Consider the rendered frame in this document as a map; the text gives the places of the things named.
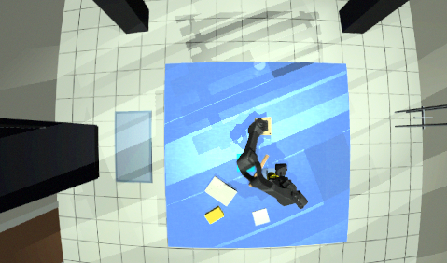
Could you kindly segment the yellow cup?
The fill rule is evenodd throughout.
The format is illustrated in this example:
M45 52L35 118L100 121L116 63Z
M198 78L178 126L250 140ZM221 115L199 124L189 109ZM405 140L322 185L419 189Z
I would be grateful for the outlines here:
M267 174L267 179L269 180L269 178L277 178L277 177L279 177L278 175L277 176L275 176L275 173L274 172L269 172L268 174Z

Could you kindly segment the white flat square pad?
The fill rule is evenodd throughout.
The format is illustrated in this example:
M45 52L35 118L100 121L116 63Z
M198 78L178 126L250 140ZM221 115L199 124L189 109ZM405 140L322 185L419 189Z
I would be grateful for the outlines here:
M255 222L256 222L255 225L259 225L259 224L263 224L263 223L266 223L266 222L270 222L270 219L269 219L269 216L267 214L266 208L254 211L254 212L252 212L252 214L253 214Z

